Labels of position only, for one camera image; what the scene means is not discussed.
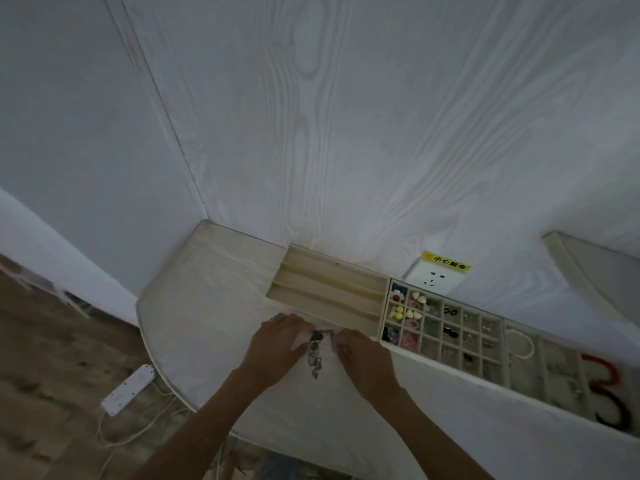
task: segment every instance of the white desk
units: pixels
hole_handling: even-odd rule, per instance
[[[203,405],[241,361],[284,249],[203,222],[138,303],[149,354],[174,392]],[[312,320],[321,327],[329,324]],[[396,433],[353,389],[324,344],[313,380],[301,360],[236,423],[252,443],[359,478],[423,478]],[[394,354],[420,408],[496,479],[637,479],[640,442]]]

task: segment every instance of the metal hair clip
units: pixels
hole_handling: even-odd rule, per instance
[[[329,339],[331,339],[331,350],[335,352],[335,332],[333,330],[314,330],[311,332],[311,339],[309,339],[311,346],[309,347],[308,362],[309,367],[313,367],[311,375],[314,379],[318,379],[318,371],[322,369],[320,342],[322,342],[325,335],[329,335]]]

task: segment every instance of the jewelry organizer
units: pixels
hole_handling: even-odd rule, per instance
[[[628,368],[555,336],[293,245],[267,297],[640,436]]]

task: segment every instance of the yellow warning label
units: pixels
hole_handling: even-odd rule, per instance
[[[445,258],[444,256],[438,256],[437,254],[433,254],[428,251],[422,253],[422,259],[427,259],[427,261],[433,261],[443,266],[454,267],[456,268],[456,271],[460,271],[461,273],[466,273],[469,271],[469,269],[471,269],[471,266],[469,266],[468,264],[460,261],[453,261],[453,259]]]

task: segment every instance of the white power strip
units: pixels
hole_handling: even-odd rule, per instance
[[[142,389],[147,387],[156,378],[156,370],[151,365],[142,365],[107,397],[100,406],[109,416],[116,416],[129,404]]]

